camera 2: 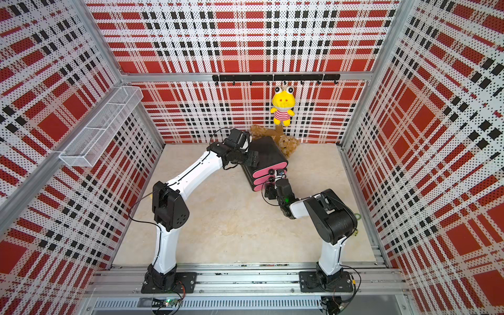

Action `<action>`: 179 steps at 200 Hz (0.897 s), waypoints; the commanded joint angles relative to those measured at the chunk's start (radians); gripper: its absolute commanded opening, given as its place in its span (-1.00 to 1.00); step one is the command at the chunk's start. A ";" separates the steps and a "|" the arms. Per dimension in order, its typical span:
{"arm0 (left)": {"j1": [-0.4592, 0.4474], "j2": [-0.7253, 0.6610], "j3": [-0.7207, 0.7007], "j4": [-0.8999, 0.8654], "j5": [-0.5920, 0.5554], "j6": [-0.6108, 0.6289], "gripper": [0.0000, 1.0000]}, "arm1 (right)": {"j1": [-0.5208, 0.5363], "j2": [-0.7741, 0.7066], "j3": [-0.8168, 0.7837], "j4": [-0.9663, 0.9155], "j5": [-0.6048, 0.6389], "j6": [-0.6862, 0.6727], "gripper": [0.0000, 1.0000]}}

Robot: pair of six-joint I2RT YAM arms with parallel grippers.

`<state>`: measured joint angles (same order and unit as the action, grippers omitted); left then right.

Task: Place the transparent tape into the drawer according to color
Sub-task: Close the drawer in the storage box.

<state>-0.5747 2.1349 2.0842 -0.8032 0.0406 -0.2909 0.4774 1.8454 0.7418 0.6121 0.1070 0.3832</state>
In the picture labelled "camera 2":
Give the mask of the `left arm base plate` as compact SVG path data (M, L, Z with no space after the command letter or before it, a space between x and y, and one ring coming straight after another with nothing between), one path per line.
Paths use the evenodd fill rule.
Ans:
M158 274L153 271L147 272L143 286L140 290L143 294L150 293L193 293L197 274L195 272L176 272Z

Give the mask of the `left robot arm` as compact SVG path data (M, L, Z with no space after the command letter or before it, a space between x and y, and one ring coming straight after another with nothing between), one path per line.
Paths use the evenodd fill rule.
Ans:
M249 148L250 144L251 133L232 129L224 140L210 143L181 174L154 185L152 212L158 231L156 254L148 274L158 287L169 286L176 274L178 238L190 216L186 200L203 181L228 164L256 166L259 154Z

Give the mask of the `pink drawer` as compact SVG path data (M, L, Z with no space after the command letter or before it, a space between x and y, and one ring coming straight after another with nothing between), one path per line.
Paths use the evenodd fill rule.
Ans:
M285 169L288 166L287 161L282 161L277 164L273 164L271 166L267 167L258 167L254 172L252 173L253 178L260 178L269 175L271 172L275 172L276 170L279 169Z
M277 169L269 174L259 177L253 180L255 186L261 186L267 182L274 182L277 178L285 177L287 175L287 169Z
M265 190L268 186L270 186L270 182L264 182L254 187L254 191L259 192L261 190Z

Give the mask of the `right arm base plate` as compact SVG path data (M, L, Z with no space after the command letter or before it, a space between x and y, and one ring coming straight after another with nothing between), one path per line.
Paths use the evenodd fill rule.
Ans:
M322 271L300 272L299 283L303 293L352 293L354 291L350 273L342 270L330 276Z

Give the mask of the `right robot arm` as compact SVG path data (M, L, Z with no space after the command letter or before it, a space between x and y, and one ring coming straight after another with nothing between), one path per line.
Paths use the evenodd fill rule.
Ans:
M308 198L297 198L287 178L262 185L264 198L276 200L285 217L311 219L322 239L321 256L316 270L322 282L330 283L343 272L341 254L345 242L356 232L358 219L332 189L326 189Z

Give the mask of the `black drawer cabinet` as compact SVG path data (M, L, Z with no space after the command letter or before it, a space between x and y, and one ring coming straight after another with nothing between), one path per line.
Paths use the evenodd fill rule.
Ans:
M282 161L287 161L287 158L277 147L273 139L268 136L253 140L249 148L258 152L258 164L256 167L248 167L245 165L242 165L241 167L244 171L245 178L248 180L249 186L254 191L255 185L253 184L253 180L255 178L252 177L254 170L258 167L267 167Z

